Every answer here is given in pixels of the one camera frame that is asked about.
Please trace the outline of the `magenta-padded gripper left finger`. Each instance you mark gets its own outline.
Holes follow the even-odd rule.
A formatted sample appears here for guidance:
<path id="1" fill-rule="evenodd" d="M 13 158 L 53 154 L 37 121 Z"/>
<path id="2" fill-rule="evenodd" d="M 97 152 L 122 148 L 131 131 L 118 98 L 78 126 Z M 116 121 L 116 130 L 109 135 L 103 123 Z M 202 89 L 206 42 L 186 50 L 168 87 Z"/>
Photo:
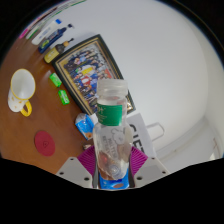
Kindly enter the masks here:
<path id="1" fill-rule="evenodd" d="M 89 147 L 78 157 L 69 157 L 56 175 L 84 188 L 96 188 L 98 175 L 94 148 Z"/>

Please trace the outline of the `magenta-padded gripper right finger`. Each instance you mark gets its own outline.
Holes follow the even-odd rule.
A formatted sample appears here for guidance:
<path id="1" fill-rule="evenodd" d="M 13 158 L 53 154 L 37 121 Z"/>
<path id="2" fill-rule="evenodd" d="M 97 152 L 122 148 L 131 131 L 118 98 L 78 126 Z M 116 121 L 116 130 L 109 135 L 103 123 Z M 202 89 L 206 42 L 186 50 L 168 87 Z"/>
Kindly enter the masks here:
<path id="1" fill-rule="evenodd" d="M 130 171 L 135 188 L 143 187 L 170 174 L 158 158 L 148 157 L 135 147 L 131 149 Z"/>

